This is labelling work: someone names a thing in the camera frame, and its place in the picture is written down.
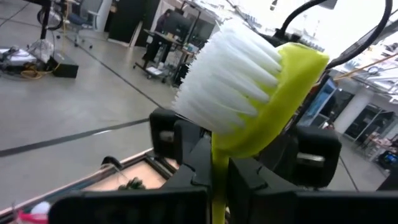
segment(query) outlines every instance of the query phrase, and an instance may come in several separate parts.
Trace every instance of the scrub brush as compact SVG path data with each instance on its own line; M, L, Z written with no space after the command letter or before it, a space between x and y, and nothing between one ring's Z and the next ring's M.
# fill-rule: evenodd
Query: scrub brush
M301 44L274 48L245 25L220 27L192 62L173 102L212 132L212 223L223 224L230 157L250 157L283 129L328 56Z

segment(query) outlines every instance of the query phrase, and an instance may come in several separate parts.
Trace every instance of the yellow brush handle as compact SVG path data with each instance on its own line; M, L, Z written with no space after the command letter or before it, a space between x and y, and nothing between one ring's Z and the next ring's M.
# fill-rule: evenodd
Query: yellow brush handle
M213 201L211 206L211 214L213 218L212 224L224 224L226 205L226 179L228 175L229 157L220 153L220 151L213 146L211 147L213 162Z

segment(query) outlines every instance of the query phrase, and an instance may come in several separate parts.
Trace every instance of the office chair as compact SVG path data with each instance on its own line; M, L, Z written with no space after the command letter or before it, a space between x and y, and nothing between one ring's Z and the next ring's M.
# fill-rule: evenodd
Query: office chair
M86 42L80 35L81 30L95 30L98 11L103 3L103 0L80 0L70 3L70 12L68 13L67 27L68 33L73 35L75 47L79 46L79 42Z

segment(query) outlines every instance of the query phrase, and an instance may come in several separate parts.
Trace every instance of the white pillar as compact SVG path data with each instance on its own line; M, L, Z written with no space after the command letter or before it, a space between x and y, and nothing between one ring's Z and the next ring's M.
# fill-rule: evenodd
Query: white pillar
M360 88L339 117L337 117L334 123L336 131L343 134L354 122L355 118L358 117L362 110L371 102L373 96L373 91Z
M104 32L106 20L108 19L109 10L111 9L112 0L103 0L98 10L97 16L97 28L96 31Z

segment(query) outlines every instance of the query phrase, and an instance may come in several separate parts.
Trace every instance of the black floor line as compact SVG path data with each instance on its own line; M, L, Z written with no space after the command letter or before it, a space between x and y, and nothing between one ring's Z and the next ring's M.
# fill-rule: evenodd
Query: black floor line
M12 16L10 16L10 18L4 18L4 21L0 24L0 27L2 27L6 22L10 21L12 18L14 18L16 15L18 15L20 12L22 12L28 5L30 4L30 2L28 2L25 6L23 6L22 8L20 8L16 13L14 13Z
M19 24L24 24L27 26L34 26L34 27L40 27L37 25L33 25L33 24L29 24L26 22L19 22L19 21L13 21L13 20L8 20L8 22L15 22L15 23L19 23ZM107 66L104 62L102 62L100 59L98 59L97 57L95 57L93 54L91 54L88 50L84 49L83 47L79 46L79 48L81 48L84 52L86 52L86 54L88 54L90 57L92 57L94 60L96 60L97 62L99 62L102 66L104 66L105 68L107 68L109 71L111 71L114 75L116 75L117 77L119 77L121 80L123 80L126 84L128 84L129 86L133 87L133 89L137 90L141 95L143 95L145 98L147 98L149 101L153 102L156 106L163 108L162 105L158 104L154 99L152 99L150 96L148 96L147 94L145 94L143 91L141 91L140 89L138 89L138 87L134 86L131 82L127 81L124 77L122 77L119 73L117 73L116 71L114 71L112 68L110 68L109 66Z
M356 190L357 192L359 192L359 189L358 189L358 187L356 186L355 181L354 181L354 179L353 179L353 176L352 176L351 173L349 172L349 170L348 170L348 168L347 168L347 166L346 166L346 163L344 162L344 160L343 160L343 158L342 158L341 156L339 156L339 157L340 157L341 162L343 163L344 169L346 169L346 171L347 171L348 177L351 179L351 182L353 183L353 185L354 185L354 187L355 187L355 190Z
M123 123L123 124L117 124L114 126L109 126L106 128L99 128L96 130L92 130L92 131L86 131L83 133L78 133L78 134L72 134L69 136L64 136L64 137L60 137L60 138L56 138L56 139L51 139L48 141L42 141L42 142L37 142L37 143L33 143L33 144L28 144L25 146L19 146L19 147L13 147L10 149L5 149L5 150L0 150L0 157L6 157L6 156L12 156L15 154L19 154L22 152L27 152L27 151L31 151L34 149L39 149L42 147L48 147L48 146L53 146L56 144L61 144L61 143L65 143L68 141L74 141L77 139L81 139L81 138L85 138L88 136L92 136L94 134L99 134L99 133L103 133L103 132L108 132L108 131L114 131L117 129L121 129L121 128L126 128L126 127L131 127L137 124L142 124L145 122L148 122L149 118L145 118L145 119L140 119L137 121L131 121L131 122L127 122L127 123Z
M137 90L141 95L143 95L144 97L146 97L148 100L150 100L151 102L153 102L154 104L156 104L158 107L163 108L163 106L161 106L160 104L158 104L154 99L152 99L150 96L148 96L147 94L145 94L143 91L141 91L140 89L138 89L136 86L134 86L131 82L127 81L124 77L122 77L119 73L115 72L112 68L110 68L109 66L107 66L104 62L102 62L100 59L96 58L93 54L91 54L88 50L84 49L82 46L79 46L80 49L82 49L84 52L86 52L89 56L91 56L94 60L96 60L97 62L99 62L100 64L102 64L102 66L104 66L105 68L107 68L109 71L111 71L114 75L116 75L117 77L119 77L121 80L123 80L125 83L127 83L129 86L133 87L133 89Z

